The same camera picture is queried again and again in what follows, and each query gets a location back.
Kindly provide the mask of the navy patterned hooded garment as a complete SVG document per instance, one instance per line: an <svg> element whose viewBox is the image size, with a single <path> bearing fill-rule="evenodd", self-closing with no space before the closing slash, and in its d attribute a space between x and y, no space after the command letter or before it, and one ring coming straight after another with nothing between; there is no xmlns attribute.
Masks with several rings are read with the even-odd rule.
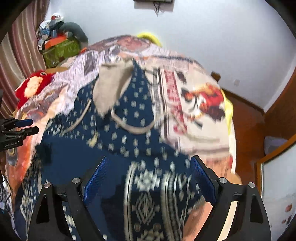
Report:
<svg viewBox="0 0 296 241"><path fill-rule="evenodd" d="M48 123L23 179L16 230L27 240L41 186L65 185L106 157L87 209L108 240L194 240L205 200L187 155L167 145L154 121L149 82L129 61L102 66L78 92L74 109Z"/></svg>

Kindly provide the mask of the clutter pile of clothes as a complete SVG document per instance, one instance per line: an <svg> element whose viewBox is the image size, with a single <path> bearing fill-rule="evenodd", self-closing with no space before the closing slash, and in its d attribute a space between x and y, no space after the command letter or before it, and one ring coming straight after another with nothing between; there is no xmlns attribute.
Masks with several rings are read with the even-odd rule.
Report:
<svg viewBox="0 0 296 241"><path fill-rule="evenodd" d="M58 37L58 29L64 24L64 17L59 13L53 13L49 20L40 23L37 31L38 50L45 50L45 43L52 38Z"/></svg>

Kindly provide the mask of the red plush toy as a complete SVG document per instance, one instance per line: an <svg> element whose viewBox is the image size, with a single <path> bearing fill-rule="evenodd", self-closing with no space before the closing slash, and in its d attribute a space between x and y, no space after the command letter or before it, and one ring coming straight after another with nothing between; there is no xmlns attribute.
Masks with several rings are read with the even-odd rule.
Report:
<svg viewBox="0 0 296 241"><path fill-rule="evenodd" d="M54 74L43 70L31 74L15 90L18 99L17 109L20 109L31 97L38 95L48 84L52 82Z"/></svg>

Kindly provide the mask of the white wardrobe sliding door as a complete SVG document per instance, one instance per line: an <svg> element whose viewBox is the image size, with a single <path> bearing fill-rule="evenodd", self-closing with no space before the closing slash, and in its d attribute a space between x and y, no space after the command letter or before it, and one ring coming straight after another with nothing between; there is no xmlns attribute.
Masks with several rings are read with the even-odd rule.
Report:
<svg viewBox="0 0 296 241"><path fill-rule="evenodd" d="M295 136L256 162L272 240L295 240Z"/></svg>

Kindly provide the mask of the striped red gold curtain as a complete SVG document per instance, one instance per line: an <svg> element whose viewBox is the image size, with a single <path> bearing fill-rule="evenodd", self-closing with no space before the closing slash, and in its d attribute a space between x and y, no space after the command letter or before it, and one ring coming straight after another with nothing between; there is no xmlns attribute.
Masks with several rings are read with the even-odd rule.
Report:
<svg viewBox="0 0 296 241"><path fill-rule="evenodd" d="M16 88L38 70L46 69L38 51L36 31L45 19L49 1L32 1L16 18L1 42L1 118L12 115L18 104Z"/></svg>

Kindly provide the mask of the green patterned storage box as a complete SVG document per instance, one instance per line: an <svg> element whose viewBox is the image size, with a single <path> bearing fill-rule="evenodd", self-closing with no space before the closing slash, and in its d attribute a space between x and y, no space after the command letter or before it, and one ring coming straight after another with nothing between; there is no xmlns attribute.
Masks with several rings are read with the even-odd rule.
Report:
<svg viewBox="0 0 296 241"><path fill-rule="evenodd" d="M47 68L56 67L60 62L67 58L78 55L80 52L79 42L74 40L65 40L47 50L42 55Z"/></svg>

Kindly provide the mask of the orange box on pile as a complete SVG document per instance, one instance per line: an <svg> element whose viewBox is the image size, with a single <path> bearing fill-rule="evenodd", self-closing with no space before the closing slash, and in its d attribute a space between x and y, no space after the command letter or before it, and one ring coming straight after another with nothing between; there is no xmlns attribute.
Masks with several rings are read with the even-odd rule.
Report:
<svg viewBox="0 0 296 241"><path fill-rule="evenodd" d="M65 40L67 40L67 37L65 35L47 40L45 42L45 49L49 49L57 44L64 42Z"/></svg>

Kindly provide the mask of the brown wooden door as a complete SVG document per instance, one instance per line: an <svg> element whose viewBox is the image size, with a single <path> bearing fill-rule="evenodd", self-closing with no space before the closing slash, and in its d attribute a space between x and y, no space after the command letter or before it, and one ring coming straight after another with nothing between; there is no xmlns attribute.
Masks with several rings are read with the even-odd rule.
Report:
<svg viewBox="0 0 296 241"><path fill-rule="evenodd" d="M286 87L264 115L265 135L289 139L295 135L296 118L295 70Z"/></svg>

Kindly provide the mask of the printed newspaper pattern bedspread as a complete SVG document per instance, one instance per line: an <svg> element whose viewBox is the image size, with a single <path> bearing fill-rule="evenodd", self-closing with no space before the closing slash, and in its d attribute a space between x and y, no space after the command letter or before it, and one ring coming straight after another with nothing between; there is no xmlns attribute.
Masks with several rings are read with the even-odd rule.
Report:
<svg viewBox="0 0 296 241"><path fill-rule="evenodd" d="M68 70L56 73L52 82L16 113L19 118L31 118L39 128L37 135L7 154L14 229L18 235L15 212L20 207L23 179L49 121L74 109L79 90L99 78L102 66L116 66L113 75L118 77L126 74L120 65L129 61L140 66L149 82L154 113L149 128L156 128L167 145L190 160L199 156L217 176L229 178L234 173L236 146L232 116L222 89L204 68L195 60L136 37L107 39L90 46ZM205 201L203 224L211 209Z"/></svg>

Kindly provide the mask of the yellow pillow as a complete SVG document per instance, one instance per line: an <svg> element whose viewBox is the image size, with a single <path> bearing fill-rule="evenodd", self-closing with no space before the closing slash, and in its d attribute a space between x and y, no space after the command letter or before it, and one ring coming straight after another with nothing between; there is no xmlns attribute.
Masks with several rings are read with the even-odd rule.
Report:
<svg viewBox="0 0 296 241"><path fill-rule="evenodd" d="M155 45L157 45L159 47L162 47L162 44L161 44L160 40L155 35L153 35L152 33L141 32L141 33L137 34L137 37L140 38L140 39L146 39L146 40L152 42L153 44L155 44Z"/></svg>

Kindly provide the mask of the white wall socket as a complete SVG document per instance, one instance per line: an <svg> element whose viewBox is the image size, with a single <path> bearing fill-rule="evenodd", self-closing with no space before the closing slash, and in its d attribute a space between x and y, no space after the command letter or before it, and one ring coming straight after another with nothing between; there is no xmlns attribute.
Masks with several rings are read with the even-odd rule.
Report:
<svg viewBox="0 0 296 241"><path fill-rule="evenodd" d="M234 80L233 84L234 84L235 86L239 86L239 84L240 84L240 80L238 80L238 79Z"/></svg>

